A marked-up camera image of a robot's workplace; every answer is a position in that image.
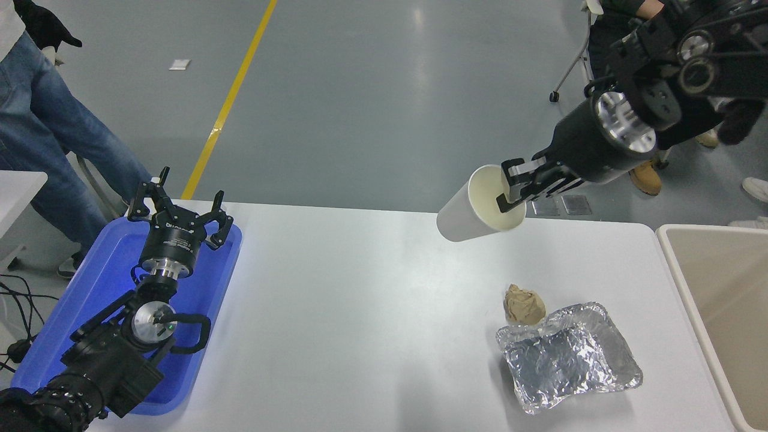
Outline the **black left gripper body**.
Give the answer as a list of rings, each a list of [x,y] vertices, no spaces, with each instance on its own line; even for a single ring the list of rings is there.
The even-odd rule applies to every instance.
[[[168,259],[186,269],[194,269],[207,235],[205,227],[195,221],[152,218],[139,263],[143,269],[151,269],[152,263]]]

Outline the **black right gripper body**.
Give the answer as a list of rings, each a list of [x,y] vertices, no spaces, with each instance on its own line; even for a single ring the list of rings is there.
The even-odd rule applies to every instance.
[[[587,99],[557,123],[550,145],[543,150],[546,166],[560,167],[590,183],[605,184],[640,164],[639,156],[606,131],[597,105],[596,99]]]

